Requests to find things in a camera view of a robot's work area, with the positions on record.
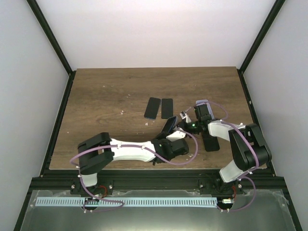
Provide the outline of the black phone case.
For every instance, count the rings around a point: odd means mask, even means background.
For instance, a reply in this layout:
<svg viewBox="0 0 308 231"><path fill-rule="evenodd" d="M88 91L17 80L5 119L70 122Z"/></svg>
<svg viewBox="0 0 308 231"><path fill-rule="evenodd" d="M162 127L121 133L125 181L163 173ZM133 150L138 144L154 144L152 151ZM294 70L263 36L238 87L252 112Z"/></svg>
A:
<svg viewBox="0 0 308 231"><path fill-rule="evenodd" d="M220 150L217 137L213 137L209 133L202 132L202 140L207 152L215 152Z"/></svg>

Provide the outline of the lilac phone case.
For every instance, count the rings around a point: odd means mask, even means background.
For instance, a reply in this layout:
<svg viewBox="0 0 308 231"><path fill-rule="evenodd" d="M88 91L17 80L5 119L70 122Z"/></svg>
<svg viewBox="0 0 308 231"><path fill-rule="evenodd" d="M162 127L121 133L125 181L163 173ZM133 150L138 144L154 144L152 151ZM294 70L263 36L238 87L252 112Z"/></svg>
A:
<svg viewBox="0 0 308 231"><path fill-rule="evenodd" d="M214 119L215 117L214 117L209 101L208 100L197 100L195 106L201 106L201 105L206 106L206 109L208 111L208 114L211 116L211 119Z"/></svg>

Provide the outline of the phone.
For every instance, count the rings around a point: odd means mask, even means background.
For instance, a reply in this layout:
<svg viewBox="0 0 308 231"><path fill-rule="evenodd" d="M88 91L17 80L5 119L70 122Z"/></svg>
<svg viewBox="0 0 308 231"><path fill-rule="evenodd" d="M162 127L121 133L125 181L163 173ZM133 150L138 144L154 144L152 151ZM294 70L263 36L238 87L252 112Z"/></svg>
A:
<svg viewBox="0 0 308 231"><path fill-rule="evenodd" d="M169 119L173 116L173 99L164 98L161 100L161 118Z"/></svg>

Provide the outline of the black phone front table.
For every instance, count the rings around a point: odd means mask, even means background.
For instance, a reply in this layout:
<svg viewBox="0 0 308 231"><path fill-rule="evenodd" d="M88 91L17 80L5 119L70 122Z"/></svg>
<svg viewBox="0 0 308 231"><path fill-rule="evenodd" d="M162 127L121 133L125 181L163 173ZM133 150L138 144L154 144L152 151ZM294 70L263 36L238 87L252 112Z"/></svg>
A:
<svg viewBox="0 0 308 231"><path fill-rule="evenodd" d="M155 120L158 114L160 104L161 99L150 97L144 113L144 117L147 119Z"/></svg>

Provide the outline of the black phone table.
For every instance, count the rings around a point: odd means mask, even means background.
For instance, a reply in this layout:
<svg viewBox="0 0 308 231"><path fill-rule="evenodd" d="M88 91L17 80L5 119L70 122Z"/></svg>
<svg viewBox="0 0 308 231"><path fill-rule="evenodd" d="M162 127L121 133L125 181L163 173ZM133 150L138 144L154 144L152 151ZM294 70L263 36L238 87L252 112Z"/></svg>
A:
<svg viewBox="0 0 308 231"><path fill-rule="evenodd" d="M173 133L173 129L174 129L176 123L177 123L177 120L178 120L178 117L173 116L173 117L170 117L166 121L166 123L163 126L162 131L161 131L161 137L162 138L166 138L168 135Z"/></svg>
<svg viewBox="0 0 308 231"><path fill-rule="evenodd" d="M144 113L144 117L147 119L155 120L158 114L160 104L161 99L150 97Z"/></svg>

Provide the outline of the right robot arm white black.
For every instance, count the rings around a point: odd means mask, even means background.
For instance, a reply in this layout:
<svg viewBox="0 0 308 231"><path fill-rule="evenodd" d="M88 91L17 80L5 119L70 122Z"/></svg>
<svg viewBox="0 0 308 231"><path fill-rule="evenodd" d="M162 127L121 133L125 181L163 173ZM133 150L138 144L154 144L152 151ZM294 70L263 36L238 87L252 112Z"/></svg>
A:
<svg viewBox="0 0 308 231"><path fill-rule="evenodd" d="M231 183L252 174L272 159L271 151L257 124L232 124L214 118L210 103L199 103L194 107L196 121L191 121L187 111L180 112L178 126L191 134L200 134L207 152L220 149L218 139L229 141L232 160L212 178L213 188L220 194L231 188Z"/></svg>

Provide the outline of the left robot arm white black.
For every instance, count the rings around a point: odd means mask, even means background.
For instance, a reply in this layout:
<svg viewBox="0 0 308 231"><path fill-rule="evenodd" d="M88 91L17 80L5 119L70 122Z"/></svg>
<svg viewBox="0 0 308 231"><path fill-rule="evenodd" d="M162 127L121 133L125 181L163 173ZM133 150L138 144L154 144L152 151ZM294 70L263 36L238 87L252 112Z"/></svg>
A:
<svg viewBox="0 0 308 231"><path fill-rule="evenodd" d="M126 142L112 139L109 133L103 132L80 143L77 147L79 153L104 146L101 154L99 150L93 150L78 158L82 190L94 194L98 190L98 173L111 162L137 160L155 165L187 154L189 146L185 136L177 131L174 135L158 136L146 142Z"/></svg>

